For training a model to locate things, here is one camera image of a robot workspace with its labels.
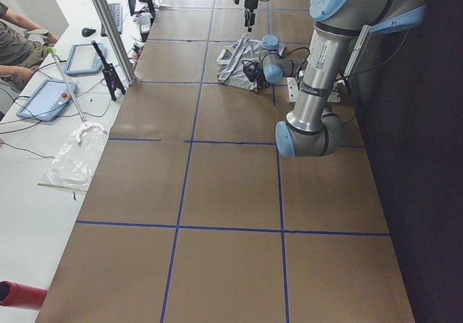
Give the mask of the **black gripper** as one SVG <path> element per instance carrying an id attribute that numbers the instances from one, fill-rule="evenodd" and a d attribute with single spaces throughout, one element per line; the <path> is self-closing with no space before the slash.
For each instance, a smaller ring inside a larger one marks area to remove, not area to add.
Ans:
<path id="1" fill-rule="evenodd" d="M 252 32 L 255 24 L 255 13 L 254 10 L 258 8 L 259 0 L 244 0 L 245 1 L 245 27 L 248 32 Z M 239 4 L 239 0 L 234 0 L 235 4 Z"/>
<path id="2" fill-rule="evenodd" d="M 260 64 L 244 65 L 243 72 L 255 88 L 267 88 L 269 86 Z"/>

